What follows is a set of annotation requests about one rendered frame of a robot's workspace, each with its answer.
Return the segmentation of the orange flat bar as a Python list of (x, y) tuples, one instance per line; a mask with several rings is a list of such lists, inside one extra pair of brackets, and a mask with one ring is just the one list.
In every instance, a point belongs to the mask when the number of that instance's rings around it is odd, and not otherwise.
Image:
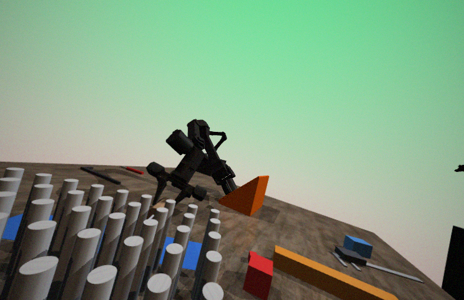
[(343, 300), (398, 300), (389, 292), (280, 246), (275, 245), (272, 261), (273, 267)]

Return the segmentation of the blue block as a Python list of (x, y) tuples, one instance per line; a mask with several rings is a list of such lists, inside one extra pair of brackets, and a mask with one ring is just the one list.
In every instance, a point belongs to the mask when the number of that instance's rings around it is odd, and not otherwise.
[(355, 238), (355, 237), (351, 237), (347, 235), (345, 235), (343, 247), (356, 252), (362, 257), (369, 258), (369, 259), (371, 257), (372, 248), (373, 248), (373, 246), (371, 246), (368, 242), (364, 241), (363, 239), (359, 239), (359, 238)]

